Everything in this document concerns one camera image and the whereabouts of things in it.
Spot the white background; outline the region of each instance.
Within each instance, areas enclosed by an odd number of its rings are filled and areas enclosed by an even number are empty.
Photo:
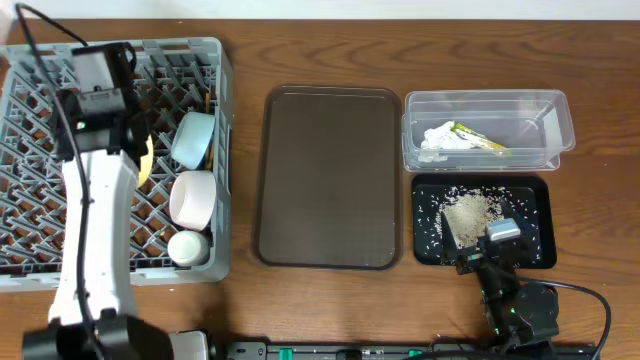
[[[638,20],[639,0],[25,0],[53,18]],[[11,0],[0,0],[2,10]]]

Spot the gray dish rack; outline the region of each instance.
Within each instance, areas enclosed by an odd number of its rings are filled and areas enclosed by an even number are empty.
[[[131,284],[215,282],[230,269],[231,192],[229,149],[233,128],[233,70],[215,38],[132,40],[137,55],[135,91],[152,125],[151,176],[136,190],[131,207]],[[49,76],[77,88],[71,49],[80,44],[38,46]],[[0,292],[56,288],[62,265],[66,200],[61,164],[51,159],[46,95],[26,45],[7,46],[11,67],[0,100]],[[206,264],[178,267],[167,253],[182,230],[168,212],[170,187],[183,167],[171,159],[171,142],[182,116],[204,111],[206,93],[216,117],[212,139],[217,204],[211,218],[212,247]]]

